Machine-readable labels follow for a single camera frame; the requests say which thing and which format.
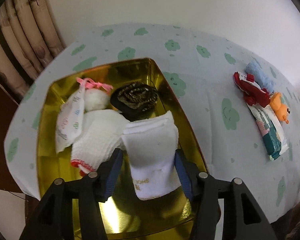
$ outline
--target bolt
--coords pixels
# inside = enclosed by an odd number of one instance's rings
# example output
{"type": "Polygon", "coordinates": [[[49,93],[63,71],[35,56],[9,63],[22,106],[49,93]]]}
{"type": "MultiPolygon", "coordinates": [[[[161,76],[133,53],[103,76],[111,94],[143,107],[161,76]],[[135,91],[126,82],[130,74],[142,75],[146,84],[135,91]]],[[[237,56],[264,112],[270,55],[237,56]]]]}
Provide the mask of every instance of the bolt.
{"type": "Polygon", "coordinates": [[[56,184],[56,185],[61,185],[62,183],[63,183],[63,180],[60,178],[54,180],[54,184],[56,184]]]}
{"type": "Polygon", "coordinates": [[[88,174],[88,176],[90,177],[90,178],[95,178],[96,176],[98,176],[98,173],[97,172],[95,172],[95,171],[92,171],[92,172],[90,172],[89,174],[88,174]]]}
{"type": "Polygon", "coordinates": [[[242,179],[240,179],[240,178],[235,178],[235,179],[234,179],[234,183],[237,184],[237,185],[240,185],[240,184],[242,184],[242,179]]]}
{"type": "Polygon", "coordinates": [[[201,179],[206,179],[206,178],[208,177],[208,173],[206,173],[206,172],[200,172],[200,173],[199,173],[199,177],[200,177],[201,179]]]}

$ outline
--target gold tin box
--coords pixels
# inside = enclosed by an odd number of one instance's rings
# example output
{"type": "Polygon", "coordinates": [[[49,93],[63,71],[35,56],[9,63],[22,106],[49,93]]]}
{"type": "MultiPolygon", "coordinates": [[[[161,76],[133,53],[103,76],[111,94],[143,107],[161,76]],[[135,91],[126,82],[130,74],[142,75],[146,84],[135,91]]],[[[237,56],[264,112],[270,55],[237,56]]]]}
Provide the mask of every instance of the gold tin box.
{"type": "MultiPolygon", "coordinates": [[[[41,196],[56,178],[65,181],[80,179],[79,171],[70,165],[71,147],[58,155],[55,152],[55,127],[60,106],[79,88],[76,77],[92,78],[117,89],[133,81],[154,86],[159,92],[158,103],[149,118],[170,110],[179,130],[179,147],[200,171],[207,167],[189,121],[177,98],[154,60],[133,59],[96,66],[53,82],[42,108],[38,133],[37,166],[41,196]]],[[[152,200],[139,200],[132,183],[128,157],[125,154],[121,174],[113,196],[99,203],[108,239],[181,240],[188,239],[196,205],[186,199],[181,187],[152,200]]],[[[75,239],[81,239],[78,201],[73,202],[75,239]]]]}

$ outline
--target floor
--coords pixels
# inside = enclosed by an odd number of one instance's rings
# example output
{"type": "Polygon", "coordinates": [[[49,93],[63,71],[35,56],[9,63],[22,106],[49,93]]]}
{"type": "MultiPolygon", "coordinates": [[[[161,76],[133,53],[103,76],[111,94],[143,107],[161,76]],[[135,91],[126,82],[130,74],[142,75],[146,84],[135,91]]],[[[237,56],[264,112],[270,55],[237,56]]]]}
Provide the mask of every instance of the floor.
{"type": "Polygon", "coordinates": [[[19,197],[0,190],[0,232],[6,240],[18,240],[25,226],[25,201],[19,197]]]}

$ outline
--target red trim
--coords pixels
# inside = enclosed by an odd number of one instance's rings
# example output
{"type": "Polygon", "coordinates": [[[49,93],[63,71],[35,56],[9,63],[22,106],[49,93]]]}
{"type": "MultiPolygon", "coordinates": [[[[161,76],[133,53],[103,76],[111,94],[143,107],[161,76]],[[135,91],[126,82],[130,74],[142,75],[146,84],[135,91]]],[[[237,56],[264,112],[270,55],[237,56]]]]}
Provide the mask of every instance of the red trim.
{"type": "Polygon", "coordinates": [[[95,171],[94,168],[92,168],[91,165],[85,163],[83,160],[80,159],[73,159],[70,161],[71,166],[78,168],[78,165],[80,164],[82,167],[86,168],[88,171],[95,171]]]}
{"type": "Polygon", "coordinates": [[[79,174],[80,174],[81,177],[86,176],[86,174],[82,170],[79,170],[79,174]]]}

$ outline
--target curtain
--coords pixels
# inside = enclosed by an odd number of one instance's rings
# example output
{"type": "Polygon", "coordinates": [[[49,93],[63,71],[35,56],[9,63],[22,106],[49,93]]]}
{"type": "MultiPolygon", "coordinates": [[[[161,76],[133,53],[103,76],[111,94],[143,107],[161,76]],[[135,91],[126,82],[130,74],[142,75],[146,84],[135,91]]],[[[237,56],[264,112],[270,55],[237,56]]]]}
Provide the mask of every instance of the curtain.
{"type": "Polygon", "coordinates": [[[0,29],[4,38],[0,38],[0,84],[20,101],[31,85],[29,80],[34,81],[64,48],[46,0],[6,0],[0,7],[0,29]],[[15,59],[7,56],[7,50],[15,59]],[[24,72],[12,62],[19,63],[24,72]]]}

